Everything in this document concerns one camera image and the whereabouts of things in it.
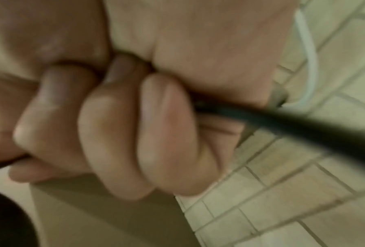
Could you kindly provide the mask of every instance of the white cable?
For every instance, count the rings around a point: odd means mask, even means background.
[[[307,57],[309,75],[303,96],[296,102],[285,103],[283,107],[287,109],[302,108],[311,100],[317,88],[319,76],[319,60],[315,49],[314,40],[307,25],[306,18],[300,9],[298,9],[295,13],[295,23],[302,40],[304,52]]]

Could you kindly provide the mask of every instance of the hand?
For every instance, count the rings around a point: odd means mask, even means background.
[[[94,172],[124,199],[144,197],[155,187],[198,194],[225,170],[243,125],[196,117],[187,91],[262,107],[295,1],[109,0],[105,5],[115,50],[151,62],[161,74],[124,55],[101,85],[80,66],[46,69],[43,78],[34,78],[42,82],[40,91],[15,131],[16,143],[38,159],[13,166],[11,177],[40,181]],[[122,68],[132,63],[134,69],[122,77]],[[22,109],[35,88],[27,92]]]

